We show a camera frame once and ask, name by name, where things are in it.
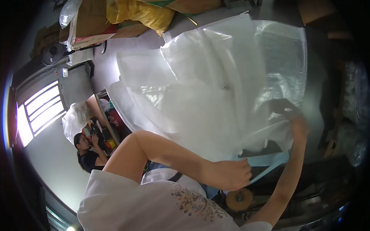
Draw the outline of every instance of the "black belt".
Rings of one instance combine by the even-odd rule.
[[[181,176],[182,176],[182,173],[178,171],[173,177],[168,179],[168,181],[177,182]]]

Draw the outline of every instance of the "long dark hair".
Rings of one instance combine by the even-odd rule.
[[[84,166],[82,166],[82,162],[81,162],[81,155],[80,155],[80,152],[78,150],[78,147],[77,145],[80,144],[80,139],[81,139],[81,136],[84,136],[84,134],[82,133],[77,133],[74,138],[73,138],[73,143],[74,143],[74,146],[76,147],[77,149],[77,159],[78,159],[78,163],[80,164],[82,170],[86,171],[86,169],[84,168]]]

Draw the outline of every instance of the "window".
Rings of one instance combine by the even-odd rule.
[[[19,106],[17,112],[18,133],[23,145],[26,146],[34,137],[66,112],[58,80],[48,84],[31,96]]]

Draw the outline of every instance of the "brown cardboard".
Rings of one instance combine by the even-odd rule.
[[[76,38],[74,40],[73,47],[74,48],[81,48],[81,47],[87,47],[90,45],[93,45],[95,43],[101,43],[110,37],[112,37],[115,33],[111,34],[98,34],[98,35],[92,35],[92,36],[86,36],[83,38]]]
[[[353,40],[352,33],[349,31],[329,31],[327,33],[328,39],[344,39]]]
[[[103,34],[111,25],[106,18],[106,9],[105,0],[82,0],[77,15],[76,37]]]
[[[305,25],[324,31],[339,31],[347,28],[329,0],[302,0],[297,7]]]
[[[138,0],[158,6],[169,7],[188,17],[213,10],[221,6],[221,0]]]
[[[118,24],[117,33],[111,38],[131,38],[138,37],[149,27],[144,26],[140,21],[125,20]]]
[[[69,36],[69,27],[71,24],[68,24],[68,26],[64,29],[60,29],[59,31],[59,41],[60,42],[65,42],[68,39]]]

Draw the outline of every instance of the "white fabric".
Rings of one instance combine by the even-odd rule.
[[[85,231],[270,231],[266,222],[239,228],[213,201],[182,186],[161,180],[139,185],[128,178],[93,170],[77,211]]]
[[[177,173],[176,170],[170,168],[153,169],[144,174],[141,179],[141,184],[147,184],[154,181],[168,180]],[[206,192],[201,185],[188,176],[182,175],[177,183],[185,186],[187,189],[199,193],[200,195],[207,197]]]

